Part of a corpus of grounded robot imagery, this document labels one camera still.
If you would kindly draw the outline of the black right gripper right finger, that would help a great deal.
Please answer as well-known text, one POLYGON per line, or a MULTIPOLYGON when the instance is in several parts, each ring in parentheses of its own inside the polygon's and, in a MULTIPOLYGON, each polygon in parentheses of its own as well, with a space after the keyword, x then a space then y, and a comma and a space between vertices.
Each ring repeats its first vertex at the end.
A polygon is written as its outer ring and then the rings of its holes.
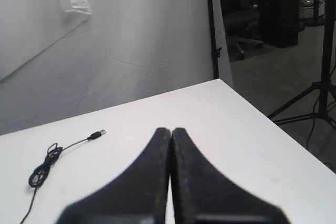
POLYGON ((171 137, 171 186, 176 223, 289 223, 283 211, 220 173, 186 129, 171 137))

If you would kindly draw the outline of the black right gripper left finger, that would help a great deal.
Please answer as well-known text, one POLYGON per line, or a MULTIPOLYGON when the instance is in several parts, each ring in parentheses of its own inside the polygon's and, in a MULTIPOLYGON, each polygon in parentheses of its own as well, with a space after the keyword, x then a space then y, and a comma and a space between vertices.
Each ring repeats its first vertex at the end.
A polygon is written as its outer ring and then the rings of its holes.
POLYGON ((155 130, 137 159, 117 178, 68 206, 58 223, 165 223, 171 132, 155 130))

